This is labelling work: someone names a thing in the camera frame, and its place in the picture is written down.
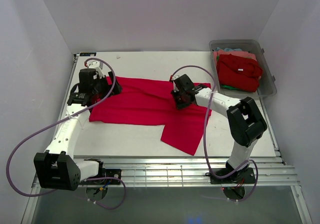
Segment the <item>crimson red t shirt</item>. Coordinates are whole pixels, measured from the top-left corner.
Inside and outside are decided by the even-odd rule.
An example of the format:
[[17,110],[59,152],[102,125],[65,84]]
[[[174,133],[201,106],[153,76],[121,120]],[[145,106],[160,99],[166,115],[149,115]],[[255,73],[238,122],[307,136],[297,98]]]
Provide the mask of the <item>crimson red t shirt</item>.
[[192,156],[196,153],[204,134],[205,107],[191,104],[178,110],[169,81],[120,76],[116,80],[121,93],[95,106],[90,122],[163,125],[162,142]]

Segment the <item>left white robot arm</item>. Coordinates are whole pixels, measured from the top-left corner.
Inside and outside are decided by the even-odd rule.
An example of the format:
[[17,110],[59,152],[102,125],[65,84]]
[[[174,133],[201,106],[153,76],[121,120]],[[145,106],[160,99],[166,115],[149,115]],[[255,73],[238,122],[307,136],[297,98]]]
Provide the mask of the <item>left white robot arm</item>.
[[91,179],[100,184],[106,179],[102,161],[85,159],[74,161],[74,151],[84,124],[89,120],[92,105],[105,97],[120,94],[122,88],[110,71],[104,74],[100,67],[83,68],[79,71],[76,83],[67,99],[66,121],[59,126],[56,135],[46,150],[36,153],[33,163],[39,184],[45,189],[74,191],[78,185]]

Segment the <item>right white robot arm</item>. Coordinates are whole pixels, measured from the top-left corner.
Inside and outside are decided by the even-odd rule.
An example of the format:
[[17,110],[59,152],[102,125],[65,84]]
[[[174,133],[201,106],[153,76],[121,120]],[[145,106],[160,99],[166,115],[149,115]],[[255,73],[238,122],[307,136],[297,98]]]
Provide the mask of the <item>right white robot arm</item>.
[[[173,83],[171,94],[178,109],[186,108],[190,104],[206,108],[203,150],[210,176],[216,180],[228,179],[232,183],[237,183],[244,177],[244,171],[248,168],[249,163],[254,162],[250,159],[252,150],[268,128],[255,100],[251,97],[233,98],[220,94],[204,84],[195,85],[186,74],[171,76],[170,82]],[[207,124],[210,111],[228,120],[230,133],[234,140],[231,155],[225,168],[221,170],[223,175],[217,175],[209,162]]]

